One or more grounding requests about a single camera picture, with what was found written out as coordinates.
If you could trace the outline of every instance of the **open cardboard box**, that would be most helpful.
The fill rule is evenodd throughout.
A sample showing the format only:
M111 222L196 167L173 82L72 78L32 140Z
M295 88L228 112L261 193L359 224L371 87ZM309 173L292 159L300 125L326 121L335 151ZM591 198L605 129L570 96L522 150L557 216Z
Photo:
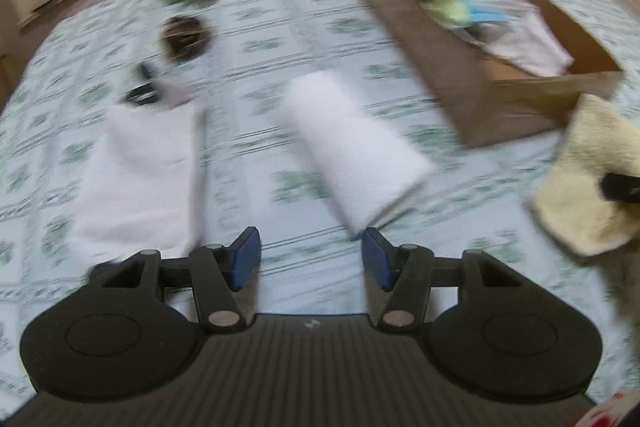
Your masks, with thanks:
M484 54L437 24L416 0L366 0L451 119L478 147L565 126L582 92L609 98L622 77L615 60L549 0L529 0L574 58L563 76L537 78Z

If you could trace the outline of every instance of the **black gripper base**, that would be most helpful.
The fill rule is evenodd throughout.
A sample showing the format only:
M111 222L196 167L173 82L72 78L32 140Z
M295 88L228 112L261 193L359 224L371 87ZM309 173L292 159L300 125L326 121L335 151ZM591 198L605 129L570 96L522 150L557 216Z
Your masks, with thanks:
M455 386L415 337L375 330L365 315L258 315L212 335L190 367L148 394L76 403L41 391L7 427L567 427L583 395L516 405Z

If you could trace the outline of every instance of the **yellow cloth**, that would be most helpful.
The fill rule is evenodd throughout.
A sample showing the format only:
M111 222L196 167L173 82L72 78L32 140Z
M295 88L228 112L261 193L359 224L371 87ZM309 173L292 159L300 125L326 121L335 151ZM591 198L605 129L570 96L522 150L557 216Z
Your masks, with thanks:
M610 103L583 94L560 157L532 202L546 230L581 256L621 247L640 232L640 204L602 196L607 172L640 176L640 130Z

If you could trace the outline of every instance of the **black clip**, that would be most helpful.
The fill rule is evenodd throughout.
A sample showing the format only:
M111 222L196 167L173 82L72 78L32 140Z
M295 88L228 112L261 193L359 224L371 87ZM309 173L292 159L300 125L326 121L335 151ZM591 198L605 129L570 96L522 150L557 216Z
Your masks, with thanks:
M124 103L133 103L135 105L146 105L148 103L156 103L160 101L160 95L158 90L153 84L153 78L155 74L145 62L142 62L138 66L138 71L142 77L146 78L148 82L142 86L131 89L122 99Z
M608 201L640 203L640 178L608 172L600 181L600 190Z

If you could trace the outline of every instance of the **bed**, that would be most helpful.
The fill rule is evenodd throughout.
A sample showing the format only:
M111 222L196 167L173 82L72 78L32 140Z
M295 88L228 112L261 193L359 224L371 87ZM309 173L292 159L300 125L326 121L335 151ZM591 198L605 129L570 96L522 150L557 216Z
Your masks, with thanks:
M640 120L640 25L612 0L553 0L616 57L626 76L614 104ZM215 30L206 55L164 58L159 33L177 14ZM0 119L0 414L33 390L19 358L21 331L82 284L65 242L72 202L100 135L106 108L139 85L150 60L180 76L207 106L202 167L207 242L228 244L260 230L263 250L249 308L261 312L375 312L359 244L328 205L318 174L299 163L281 124L283 85L319 68L342 70L366 93L366 111L387 121L438 166L428 197L384 230L392 242L439 256L482 248L543 285L599 328L602 363L589 394L597 401L640 386L640 258L633 246L580 264L536 225L527 195L553 162L551 132L465 150L437 101L361 0L216 0L164 6L110 0L59 24L31 60ZM434 294L430 314L452 304ZM174 305L192 313L187 294Z

